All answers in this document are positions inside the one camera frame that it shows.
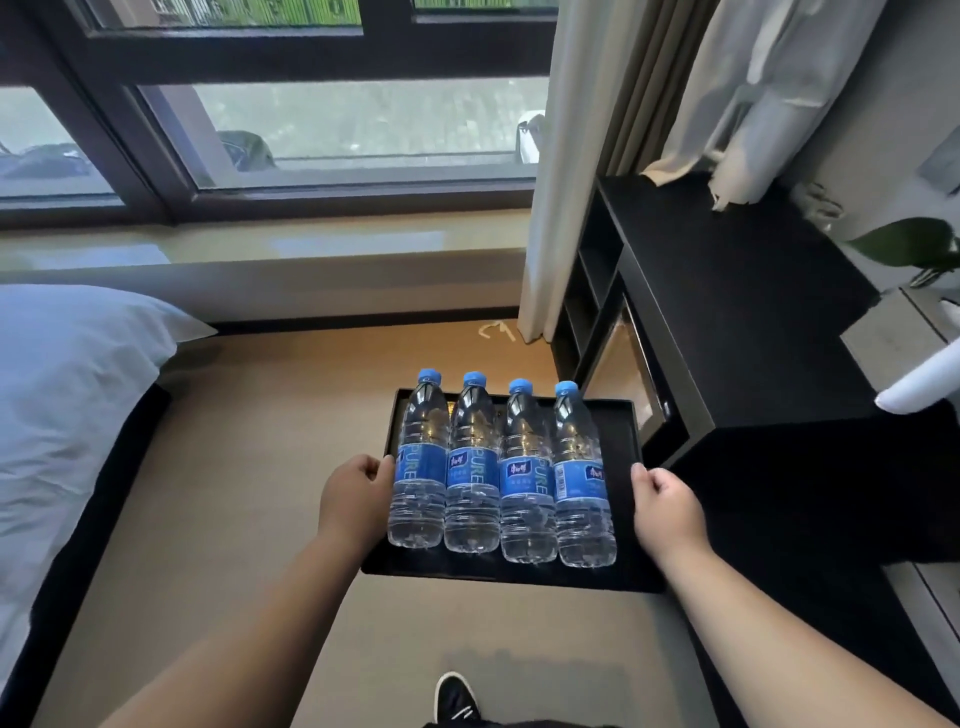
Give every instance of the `black tray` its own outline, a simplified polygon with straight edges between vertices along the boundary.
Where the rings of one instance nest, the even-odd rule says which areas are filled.
[[[403,409],[412,389],[396,392],[385,454],[396,455],[396,441]],[[502,416],[507,397],[492,395],[497,414]],[[456,394],[447,394],[453,403]],[[538,398],[540,405],[552,408],[552,398]],[[607,589],[618,592],[662,592],[663,575],[634,536],[634,491],[630,484],[630,466],[640,459],[633,403],[628,400],[587,400],[587,407],[600,432],[607,495],[616,535],[616,562],[603,569],[572,569],[560,558],[549,564],[532,566],[511,564],[500,550],[483,555],[467,555],[446,550],[443,544],[428,549],[400,548],[381,541],[363,563],[364,573],[387,576],[428,576],[443,579],[501,581],[513,584]]]

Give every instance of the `green leaf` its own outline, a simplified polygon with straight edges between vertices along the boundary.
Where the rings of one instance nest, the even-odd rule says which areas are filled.
[[[908,217],[884,225],[847,245],[870,260],[896,267],[947,268],[956,265],[953,228],[933,217]]]

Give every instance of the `window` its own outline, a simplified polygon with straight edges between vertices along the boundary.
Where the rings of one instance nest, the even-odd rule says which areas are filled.
[[[528,206],[558,5],[11,0],[0,143],[64,176],[18,193],[0,168],[0,201],[167,224]]]
[[[113,190],[32,88],[0,88],[0,197],[109,195]]]

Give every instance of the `black bed frame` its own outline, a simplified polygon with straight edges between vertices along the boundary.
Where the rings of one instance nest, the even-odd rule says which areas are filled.
[[[28,728],[170,395],[153,385],[127,418],[73,536],[57,554],[31,613],[30,636],[0,695],[0,726]]]

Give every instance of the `water bottle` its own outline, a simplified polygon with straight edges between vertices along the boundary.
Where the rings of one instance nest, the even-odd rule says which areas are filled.
[[[534,387],[510,382],[500,460],[500,549],[507,561],[543,564],[557,558],[557,508],[550,429]]]
[[[444,537],[450,416],[440,373],[424,369],[403,411],[387,538],[394,546],[430,548]]]
[[[500,544],[499,438],[486,386],[480,372],[464,375],[453,410],[444,543],[461,553],[487,553]]]
[[[596,425],[576,383],[557,385],[554,476],[557,542],[569,567],[607,567],[616,561],[616,539]]]

